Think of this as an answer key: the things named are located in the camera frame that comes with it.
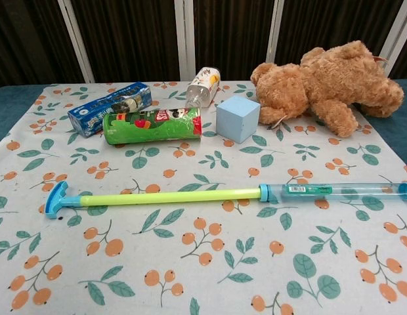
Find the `floral print tablecloth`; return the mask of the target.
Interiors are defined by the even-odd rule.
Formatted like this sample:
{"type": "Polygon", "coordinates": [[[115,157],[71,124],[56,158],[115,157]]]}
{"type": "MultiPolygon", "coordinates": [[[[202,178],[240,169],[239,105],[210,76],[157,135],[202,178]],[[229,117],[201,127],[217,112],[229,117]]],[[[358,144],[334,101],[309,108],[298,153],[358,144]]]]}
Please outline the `floral print tablecloth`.
{"type": "Polygon", "coordinates": [[[110,146],[83,138],[68,111],[121,83],[0,88],[0,315],[407,315],[407,202],[199,203],[64,208],[70,196],[255,188],[261,183],[407,182],[404,104],[358,116],[338,138],[311,113],[218,135],[217,106],[254,99],[225,81],[202,111],[202,137],[110,146]]]}

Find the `blue Oreo cookie box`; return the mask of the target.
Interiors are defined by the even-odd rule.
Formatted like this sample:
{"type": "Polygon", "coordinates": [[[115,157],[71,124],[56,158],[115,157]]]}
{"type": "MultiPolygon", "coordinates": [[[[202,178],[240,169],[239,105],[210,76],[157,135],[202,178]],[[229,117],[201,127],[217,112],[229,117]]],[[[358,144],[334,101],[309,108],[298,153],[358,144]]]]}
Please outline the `blue Oreo cookie box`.
{"type": "Polygon", "coordinates": [[[68,112],[73,129],[88,138],[102,130],[106,114],[141,111],[152,105],[150,87],[136,82],[68,112]]]}

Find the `light blue foam cube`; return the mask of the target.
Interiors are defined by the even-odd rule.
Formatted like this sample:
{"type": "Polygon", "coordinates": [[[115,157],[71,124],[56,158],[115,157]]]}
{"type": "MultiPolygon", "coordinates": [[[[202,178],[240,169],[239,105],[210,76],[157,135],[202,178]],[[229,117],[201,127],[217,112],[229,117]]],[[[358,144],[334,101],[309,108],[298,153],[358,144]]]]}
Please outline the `light blue foam cube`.
{"type": "Polygon", "coordinates": [[[241,144],[257,129],[260,104],[241,96],[232,96],[216,110],[216,133],[241,144]]]}

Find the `green Pringles chips can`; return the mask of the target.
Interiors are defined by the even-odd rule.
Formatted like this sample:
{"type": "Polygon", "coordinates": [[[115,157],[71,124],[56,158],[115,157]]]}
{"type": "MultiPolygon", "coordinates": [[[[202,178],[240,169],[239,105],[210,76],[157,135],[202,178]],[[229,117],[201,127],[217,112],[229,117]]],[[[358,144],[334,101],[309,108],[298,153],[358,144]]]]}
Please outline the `green Pringles chips can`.
{"type": "Polygon", "coordinates": [[[111,145],[199,139],[202,119],[199,108],[107,114],[103,119],[103,131],[111,145]]]}

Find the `green blue telescopic toy stick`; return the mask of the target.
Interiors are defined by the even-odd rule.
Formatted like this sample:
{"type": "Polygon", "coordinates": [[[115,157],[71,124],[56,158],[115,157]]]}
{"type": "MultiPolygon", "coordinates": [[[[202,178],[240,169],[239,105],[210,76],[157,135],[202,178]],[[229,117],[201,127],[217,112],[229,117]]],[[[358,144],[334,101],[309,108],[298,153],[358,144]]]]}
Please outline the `green blue telescopic toy stick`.
{"type": "Polygon", "coordinates": [[[384,192],[385,185],[380,183],[346,184],[260,184],[257,188],[204,190],[184,192],[164,192],[157,194],[103,195],[68,197],[68,183],[59,182],[49,194],[44,214],[56,219],[63,207],[92,207],[102,205],[140,205],[151,203],[186,203],[195,201],[218,201],[257,199],[272,204],[290,200],[357,200],[376,205],[376,200],[407,201],[407,182],[391,185],[392,192],[384,192]]]}

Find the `dark folding screen white frame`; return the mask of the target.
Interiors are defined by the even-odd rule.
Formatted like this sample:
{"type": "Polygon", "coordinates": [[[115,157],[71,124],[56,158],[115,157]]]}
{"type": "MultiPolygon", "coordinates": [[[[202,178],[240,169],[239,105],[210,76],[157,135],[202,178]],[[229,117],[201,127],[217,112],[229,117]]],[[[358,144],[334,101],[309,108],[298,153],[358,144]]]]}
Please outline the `dark folding screen white frame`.
{"type": "MultiPolygon", "coordinates": [[[[247,80],[270,54],[362,41],[381,55],[404,0],[185,0],[196,68],[247,80]]],[[[181,78],[175,0],[0,0],[0,87],[82,83],[60,5],[69,3],[99,83],[181,78]]]]}

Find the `brown plush teddy bear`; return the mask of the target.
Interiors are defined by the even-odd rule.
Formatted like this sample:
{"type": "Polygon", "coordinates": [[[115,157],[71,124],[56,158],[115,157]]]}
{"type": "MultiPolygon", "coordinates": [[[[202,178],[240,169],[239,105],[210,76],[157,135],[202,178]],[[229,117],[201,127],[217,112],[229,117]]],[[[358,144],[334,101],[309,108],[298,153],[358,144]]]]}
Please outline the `brown plush teddy bear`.
{"type": "Polygon", "coordinates": [[[402,105],[404,92],[389,79],[361,41],[306,52],[299,64],[262,63],[251,74],[260,103],[259,123],[272,125],[306,110],[341,138],[351,136],[358,122],[350,109],[357,103],[372,117],[389,117],[402,105]]]}

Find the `clear plastic drink bottle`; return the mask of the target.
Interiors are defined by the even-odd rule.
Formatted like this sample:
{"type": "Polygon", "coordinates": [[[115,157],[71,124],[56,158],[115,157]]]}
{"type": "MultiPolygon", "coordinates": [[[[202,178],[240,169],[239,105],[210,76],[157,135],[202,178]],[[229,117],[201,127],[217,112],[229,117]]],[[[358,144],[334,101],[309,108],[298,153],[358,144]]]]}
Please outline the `clear plastic drink bottle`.
{"type": "Polygon", "coordinates": [[[203,67],[186,90],[187,108],[207,108],[214,99],[221,74],[217,68],[203,67]]]}

